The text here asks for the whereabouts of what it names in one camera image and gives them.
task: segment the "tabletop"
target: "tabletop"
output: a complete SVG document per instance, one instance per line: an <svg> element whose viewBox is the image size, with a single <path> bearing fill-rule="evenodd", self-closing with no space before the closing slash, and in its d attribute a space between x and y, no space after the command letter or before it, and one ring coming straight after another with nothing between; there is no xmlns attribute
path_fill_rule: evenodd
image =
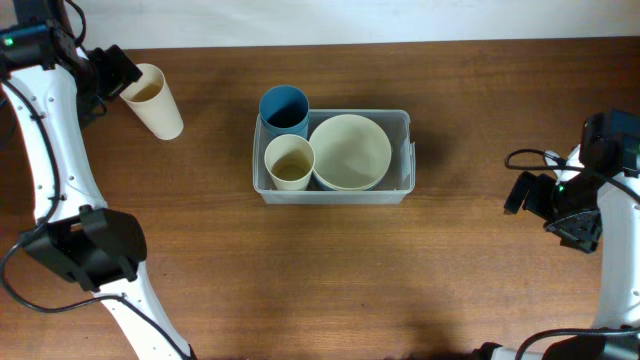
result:
<svg viewBox="0 0 640 360"><path fill-rule="evenodd" d="M503 160L519 148L567 155L587 117L640 113L640 38L127 53L164 71L184 132L158 140L118 100L83 131L86 150L109 207L140 221L154 289L199 358L430 358L591 325L601 250L560 247L531 213L503 215L519 175ZM265 205L252 142L260 97L278 84L314 109L407 111L415 190L399 205ZM33 226L19 131L0 174L4 253ZM90 296L22 253L7 276L42 305ZM103 306L43 315L4 292L0 348L135 358Z"/></svg>

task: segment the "white bowl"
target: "white bowl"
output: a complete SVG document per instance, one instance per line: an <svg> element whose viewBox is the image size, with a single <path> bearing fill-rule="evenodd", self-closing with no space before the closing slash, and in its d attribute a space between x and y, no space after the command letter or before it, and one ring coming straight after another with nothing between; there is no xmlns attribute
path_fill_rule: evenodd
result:
<svg viewBox="0 0 640 360"><path fill-rule="evenodd" d="M327 119L314 130L309 143L316 155L313 173L321 185L332 190L369 190L391 164L387 134L363 116Z"/></svg>

